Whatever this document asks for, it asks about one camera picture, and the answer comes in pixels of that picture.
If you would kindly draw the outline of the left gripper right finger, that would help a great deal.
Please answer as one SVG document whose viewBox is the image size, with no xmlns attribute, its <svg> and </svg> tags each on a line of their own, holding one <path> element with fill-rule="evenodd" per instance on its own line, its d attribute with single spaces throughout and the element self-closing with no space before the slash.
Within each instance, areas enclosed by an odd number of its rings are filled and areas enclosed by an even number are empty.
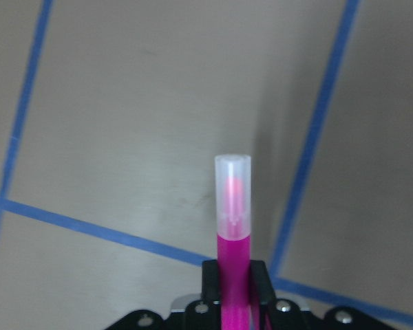
<svg viewBox="0 0 413 330">
<path fill-rule="evenodd" d="M 392 329 L 358 309 L 337 306 L 322 318 L 295 301 L 277 297 L 265 262 L 251 261 L 251 312 L 256 329 Z"/>
</svg>

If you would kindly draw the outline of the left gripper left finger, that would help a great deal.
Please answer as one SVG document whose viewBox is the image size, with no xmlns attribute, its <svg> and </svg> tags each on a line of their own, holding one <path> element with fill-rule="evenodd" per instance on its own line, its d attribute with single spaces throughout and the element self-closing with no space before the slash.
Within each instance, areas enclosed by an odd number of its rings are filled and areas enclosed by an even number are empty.
<svg viewBox="0 0 413 330">
<path fill-rule="evenodd" d="M 148 310 L 128 313 L 109 329 L 220 329 L 221 292 L 218 262 L 202 263 L 202 289 L 199 294 L 187 294 L 175 299 L 167 318 Z"/>
</svg>

